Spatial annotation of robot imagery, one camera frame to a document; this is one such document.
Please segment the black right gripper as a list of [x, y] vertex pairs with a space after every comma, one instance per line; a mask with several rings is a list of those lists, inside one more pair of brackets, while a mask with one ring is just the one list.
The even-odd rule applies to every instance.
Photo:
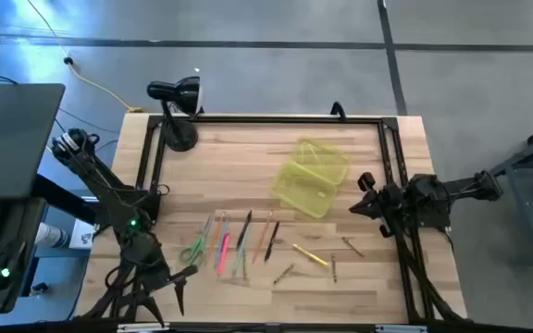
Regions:
[[[376, 181], [370, 172], [364, 172], [357, 180], [361, 191], [373, 191]], [[381, 190], [374, 190], [375, 200], [363, 199], [349, 208], [352, 214], [381, 220], [380, 232], [384, 238], [392, 237], [397, 230], [407, 233], [410, 216], [405, 206], [403, 191], [393, 182]]]

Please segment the green-handled scissors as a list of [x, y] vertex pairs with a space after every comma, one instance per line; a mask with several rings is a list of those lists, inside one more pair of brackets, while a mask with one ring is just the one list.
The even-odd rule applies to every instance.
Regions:
[[188, 248], [180, 252], [179, 259], [185, 265], [200, 265], [205, 259], [205, 244], [208, 233], [215, 220], [215, 214], [211, 213], [207, 218], [200, 236]]

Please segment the yellow translucent supply box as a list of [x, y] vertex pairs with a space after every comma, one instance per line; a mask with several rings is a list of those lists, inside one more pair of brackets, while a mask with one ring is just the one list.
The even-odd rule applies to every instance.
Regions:
[[272, 193], [288, 206], [322, 218], [332, 206], [350, 164], [351, 157], [336, 146], [300, 137], [275, 177]]

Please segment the pink highlighter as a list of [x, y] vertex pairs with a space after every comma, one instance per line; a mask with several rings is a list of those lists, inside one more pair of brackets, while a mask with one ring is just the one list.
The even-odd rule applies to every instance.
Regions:
[[225, 269], [227, 253], [228, 253], [228, 248], [229, 248], [229, 237], [230, 237], [229, 233], [226, 233], [221, 244], [222, 245], [221, 252], [219, 255], [219, 261], [218, 261], [218, 266], [217, 266], [217, 273], [219, 275], [222, 275]]

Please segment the orange pencil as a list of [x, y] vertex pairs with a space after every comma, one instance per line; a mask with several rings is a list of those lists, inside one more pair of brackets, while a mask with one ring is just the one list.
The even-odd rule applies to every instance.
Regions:
[[217, 248], [218, 248], [218, 242], [219, 242], [219, 236], [221, 234], [221, 229], [224, 224], [226, 213], [224, 211], [221, 212], [221, 215], [216, 223], [216, 229], [214, 231], [213, 238], [210, 242], [209, 247], [209, 253], [207, 255], [206, 263], [208, 265], [212, 265], [215, 262], [215, 256], [217, 255]]
[[263, 245], [263, 243], [265, 241], [267, 230], [268, 230], [269, 225], [271, 223], [273, 214], [274, 214], [274, 211], [270, 210], [269, 213], [268, 213], [266, 222], [265, 222], [265, 224], [264, 224], [264, 226], [263, 226], [263, 228], [261, 230], [259, 242], [257, 243], [257, 246], [255, 247], [254, 255], [253, 255], [253, 259], [252, 259], [252, 264], [254, 264], [256, 262], [256, 260], [258, 258], [258, 255], [261, 252], [261, 248], [262, 248], [262, 245]]

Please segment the light blue pencil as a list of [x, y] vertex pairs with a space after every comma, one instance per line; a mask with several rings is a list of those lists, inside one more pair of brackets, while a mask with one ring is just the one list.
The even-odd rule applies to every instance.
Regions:
[[219, 263], [220, 263], [220, 260], [221, 260], [220, 259], [221, 258], [221, 254], [223, 253], [223, 249], [225, 247], [225, 245], [224, 245], [225, 238], [226, 238], [226, 235], [229, 232], [229, 220], [230, 220], [229, 215], [226, 215], [226, 221], [224, 222], [223, 228], [221, 230], [219, 246], [217, 247], [217, 254], [216, 254], [216, 259], [215, 259], [215, 263], [214, 263], [215, 269], [217, 269], [219, 267]]

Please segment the yellow highlighter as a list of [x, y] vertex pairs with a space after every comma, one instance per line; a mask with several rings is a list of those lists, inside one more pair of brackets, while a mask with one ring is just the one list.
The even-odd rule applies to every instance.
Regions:
[[303, 247], [301, 247], [300, 245], [296, 244], [296, 243], [293, 243], [291, 245], [291, 247], [297, 251], [298, 253], [301, 253], [303, 256], [307, 257], [308, 259], [314, 261], [315, 263], [318, 263], [319, 265], [322, 265], [324, 267], [328, 267], [329, 266], [329, 263], [327, 261], [325, 261], [324, 259], [316, 256], [315, 254], [307, 251], [306, 249], [304, 249]]

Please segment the black marker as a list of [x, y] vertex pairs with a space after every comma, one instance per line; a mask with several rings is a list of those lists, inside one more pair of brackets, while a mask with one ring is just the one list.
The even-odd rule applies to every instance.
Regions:
[[279, 230], [279, 225], [280, 225], [280, 221], [277, 221], [274, 229], [273, 229], [273, 232], [271, 234], [271, 237], [270, 237], [270, 240], [269, 240], [269, 243], [267, 245], [267, 248], [266, 248], [266, 253], [265, 253], [265, 256], [264, 256], [264, 262], [266, 263], [268, 261], [268, 259], [270, 258], [271, 254], [272, 254], [272, 249], [273, 249], [273, 246], [274, 246], [274, 242], [275, 242], [275, 239], [277, 237], [277, 233], [278, 233], [278, 230]]

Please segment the dark green crayon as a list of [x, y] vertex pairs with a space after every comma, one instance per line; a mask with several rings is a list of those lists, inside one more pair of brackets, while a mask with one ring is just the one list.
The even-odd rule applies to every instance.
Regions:
[[286, 276], [290, 274], [290, 272], [294, 269], [295, 264], [290, 264], [288, 267], [286, 267], [282, 273], [280, 273], [275, 280], [273, 281], [273, 285], [277, 285], [281, 282]]

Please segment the white printed card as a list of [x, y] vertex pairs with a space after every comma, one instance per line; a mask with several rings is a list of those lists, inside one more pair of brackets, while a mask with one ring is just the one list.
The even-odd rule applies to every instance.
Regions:
[[94, 225], [76, 219], [68, 247], [73, 250], [91, 250], [95, 231]]

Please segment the white paper cup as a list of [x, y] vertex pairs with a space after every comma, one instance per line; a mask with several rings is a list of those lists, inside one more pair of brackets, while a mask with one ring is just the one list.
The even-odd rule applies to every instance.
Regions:
[[38, 227], [34, 243], [48, 248], [66, 247], [69, 242], [68, 233], [58, 227], [41, 223]]

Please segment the black computer mouse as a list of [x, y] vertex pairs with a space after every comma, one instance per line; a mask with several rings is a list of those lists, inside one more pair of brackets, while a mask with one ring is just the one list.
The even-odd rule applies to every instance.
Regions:
[[27, 242], [11, 241], [0, 253], [0, 290], [7, 289], [13, 281], [26, 252]]

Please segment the black desk lamp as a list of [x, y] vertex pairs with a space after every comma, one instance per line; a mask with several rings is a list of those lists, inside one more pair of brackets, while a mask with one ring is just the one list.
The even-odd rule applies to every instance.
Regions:
[[151, 81], [147, 85], [147, 94], [160, 102], [166, 129], [164, 131], [165, 144], [175, 152], [191, 150], [198, 142], [198, 131], [188, 120], [177, 120], [170, 111], [174, 105], [181, 113], [190, 119], [195, 119], [202, 113], [202, 88], [199, 76], [190, 76], [175, 83]]

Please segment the dark grey desk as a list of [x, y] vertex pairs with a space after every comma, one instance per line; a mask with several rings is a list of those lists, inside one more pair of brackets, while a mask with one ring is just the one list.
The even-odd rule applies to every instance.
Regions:
[[0, 84], [0, 253], [11, 241], [27, 242], [12, 284], [0, 290], [0, 314], [19, 296], [46, 207], [33, 188], [65, 90], [61, 83]]

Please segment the silver metal bracket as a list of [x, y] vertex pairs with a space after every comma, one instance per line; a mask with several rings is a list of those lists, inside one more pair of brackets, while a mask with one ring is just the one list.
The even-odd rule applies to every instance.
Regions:
[[120, 324], [117, 333], [155, 333], [156, 331], [166, 331], [170, 329], [169, 324], [161, 323], [132, 323]]
[[376, 325], [375, 333], [428, 333], [428, 328], [411, 325]]

